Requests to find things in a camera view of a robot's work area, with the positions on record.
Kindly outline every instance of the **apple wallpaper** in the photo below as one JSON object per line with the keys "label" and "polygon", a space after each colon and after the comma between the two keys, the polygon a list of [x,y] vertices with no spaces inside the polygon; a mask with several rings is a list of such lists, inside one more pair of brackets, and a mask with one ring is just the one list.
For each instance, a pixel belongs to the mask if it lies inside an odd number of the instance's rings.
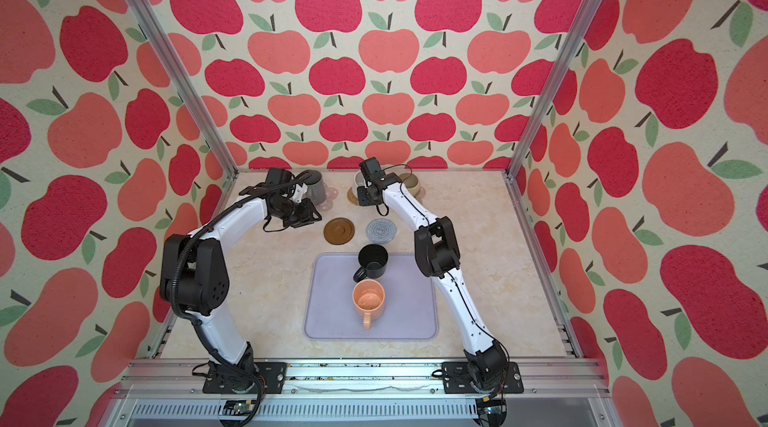
{"label": "apple wallpaper", "polygon": [[518,171],[528,220],[626,427],[768,425],[768,0],[610,2]]}
{"label": "apple wallpaper", "polygon": [[0,11],[0,425],[91,427],[161,331],[164,239],[224,179],[124,0]]}
{"label": "apple wallpaper", "polygon": [[149,1],[247,170],[507,167],[581,0]]}

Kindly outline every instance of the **orange mug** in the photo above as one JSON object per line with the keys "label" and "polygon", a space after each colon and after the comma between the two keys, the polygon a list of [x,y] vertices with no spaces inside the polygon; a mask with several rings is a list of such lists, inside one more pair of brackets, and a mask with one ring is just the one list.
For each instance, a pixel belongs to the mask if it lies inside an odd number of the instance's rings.
{"label": "orange mug", "polygon": [[352,291],[352,301],[366,330],[371,328],[371,321],[384,313],[384,297],[384,287],[373,279],[361,280]]}

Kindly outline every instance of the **mug handle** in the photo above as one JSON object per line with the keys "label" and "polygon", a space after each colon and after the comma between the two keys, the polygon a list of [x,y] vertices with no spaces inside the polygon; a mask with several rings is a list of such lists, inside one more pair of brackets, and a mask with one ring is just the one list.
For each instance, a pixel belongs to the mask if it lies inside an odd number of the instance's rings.
{"label": "mug handle", "polygon": [[355,272],[355,275],[352,276],[352,279],[355,282],[360,282],[360,280],[363,280],[366,278],[366,269],[364,267],[360,267],[360,269]]}

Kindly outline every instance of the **silicone mat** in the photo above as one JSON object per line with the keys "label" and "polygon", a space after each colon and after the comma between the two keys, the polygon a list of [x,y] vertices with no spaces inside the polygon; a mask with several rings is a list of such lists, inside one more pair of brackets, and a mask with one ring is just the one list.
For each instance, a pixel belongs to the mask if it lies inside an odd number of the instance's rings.
{"label": "silicone mat", "polygon": [[416,266],[412,253],[390,253],[386,272],[376,279],[384,287],[384,313],[362,328],[352,302],[360,267],[357,253],[323,253],[315,259],[304,334],[318,340],[429,340],[437,334],[432,281]]}

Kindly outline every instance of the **gray round coaster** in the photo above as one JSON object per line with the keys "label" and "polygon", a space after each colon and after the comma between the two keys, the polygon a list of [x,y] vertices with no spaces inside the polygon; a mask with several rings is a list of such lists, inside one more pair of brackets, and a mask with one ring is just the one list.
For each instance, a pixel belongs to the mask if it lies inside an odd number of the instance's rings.
{"label": "gray round coaster", "polygon": [[395,238],[396,233],[397,226],[395,223],[386,219],[376,219],[366,227],[366,236],[372,243],[387,243]]}

